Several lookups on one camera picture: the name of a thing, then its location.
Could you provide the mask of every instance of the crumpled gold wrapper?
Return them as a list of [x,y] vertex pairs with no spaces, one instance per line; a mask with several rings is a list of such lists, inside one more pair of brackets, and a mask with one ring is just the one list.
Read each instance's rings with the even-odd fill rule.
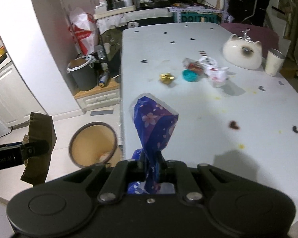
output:
[[163,84],[169,85],[174,80],[174,76],[171,73],[160,74],[160,81]]

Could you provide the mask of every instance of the screw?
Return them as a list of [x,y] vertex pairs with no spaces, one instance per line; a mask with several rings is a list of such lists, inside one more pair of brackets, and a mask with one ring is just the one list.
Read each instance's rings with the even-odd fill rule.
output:
[[99,196],[102,201],[109,202],[113,201],[116,198],[114,193],[103,193]]
[[203,195],[198,192],[190,192],[187,194],[187,199],[190,201],[199,201],[203,198]]
[[148,204],[152,204],[152,203],[155,203],[155,202],[156,202],[155,199],[147,199],[147,203],[148,203]]

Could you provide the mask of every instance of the desk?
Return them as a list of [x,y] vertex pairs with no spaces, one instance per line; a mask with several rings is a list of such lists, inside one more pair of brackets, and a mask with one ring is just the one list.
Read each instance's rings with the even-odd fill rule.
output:
[[[181,160],[189,167],[208,163],[281,190],[295,202],[297,221],[298,133],[293,126],[298,130],[298,94],[280,74],[271,77],[262,68],[251,71],[228,63],[222,47],[230,35],[214,23],[151,25],[123,32],[125,156],[131,158],[141,148],[129,105],[140,94],[151,93],[179,113],[162,152],[166,160]],[[183,59],[198,60],[199,51],[229,67],[226,86],[213,88],[207,78],[193,83],[182,78]],[[176,78],[171,86],[159,81],[159,74],[167,72]],[[231,121],[239,130],[229,127]]]

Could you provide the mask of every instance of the brown heart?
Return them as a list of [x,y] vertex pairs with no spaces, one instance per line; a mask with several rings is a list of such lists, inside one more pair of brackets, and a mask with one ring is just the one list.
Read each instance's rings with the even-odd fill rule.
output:
[[229,123],[229,127],[230,127],[231,129],[233,129],[233,130],[239,130],[239,129],[240,129],[240,127],[237,125],[236,121],[231,121],[231,122]]

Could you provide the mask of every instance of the blue wrapper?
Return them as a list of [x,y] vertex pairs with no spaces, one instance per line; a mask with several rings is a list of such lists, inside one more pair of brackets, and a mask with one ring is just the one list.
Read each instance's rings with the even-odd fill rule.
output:
[[168,144],[179,115],[171,107],[151,94],[142,94],[131,105],[133,121],[140,138],[142,149],[137,149],[133,159],[138,160],[141,152],[147,159],[147,177],[144,183],[134,182],[129,184],[129,194],[156,194],[174,192],[173,185],[165,184],[164,187],[157,183],[156,152],[162,151]]

